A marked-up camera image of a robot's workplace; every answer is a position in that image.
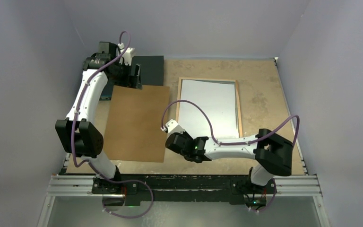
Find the brown backing board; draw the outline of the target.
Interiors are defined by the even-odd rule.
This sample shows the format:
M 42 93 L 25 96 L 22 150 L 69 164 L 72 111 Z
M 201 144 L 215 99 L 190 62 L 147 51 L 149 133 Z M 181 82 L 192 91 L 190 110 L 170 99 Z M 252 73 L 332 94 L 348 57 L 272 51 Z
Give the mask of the brown backing board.
M 165 86 L 142 89 L 115 86 L 104 133 L 110 160 L 162 163 L 166 134 L 161 119 L 170 100 Z

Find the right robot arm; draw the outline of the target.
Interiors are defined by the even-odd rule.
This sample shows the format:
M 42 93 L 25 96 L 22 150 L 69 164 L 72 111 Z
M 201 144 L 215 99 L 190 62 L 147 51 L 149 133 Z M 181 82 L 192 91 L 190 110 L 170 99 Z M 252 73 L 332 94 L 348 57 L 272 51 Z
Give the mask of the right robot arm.
M 256 135 L 249 137 L 218 142 L 206 136 L 192 138 L 186 131 L 173 132 L 165 147 L 195 163 L 222 158 L 256 160 L 258 164 L 250 169 L 246 180 L 251 192 L 259 192 L 274 176 L 292 174 L 293 143 L 268 129 L 259 129 Z

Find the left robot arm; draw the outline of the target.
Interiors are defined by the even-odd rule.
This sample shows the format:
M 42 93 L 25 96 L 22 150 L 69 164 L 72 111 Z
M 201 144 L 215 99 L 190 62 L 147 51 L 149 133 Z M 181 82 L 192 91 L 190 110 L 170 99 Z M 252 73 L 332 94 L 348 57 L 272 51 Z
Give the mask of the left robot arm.
M 94 126 L 94 117 L 102 92 L 108 82 L 121 87 L 141 89 L 140 66 L 132 66 L 135 48 L 119 42 L 100 42 L 98 52 L 83 62 L 82 81 L 70 111 L 57 120 L 55 130 L 70 153 L 75 167 L 89 164 L 96 176 L 104 180 L 109 193 L 121 190 L 118 167 L 104 152 L 104 138 Z

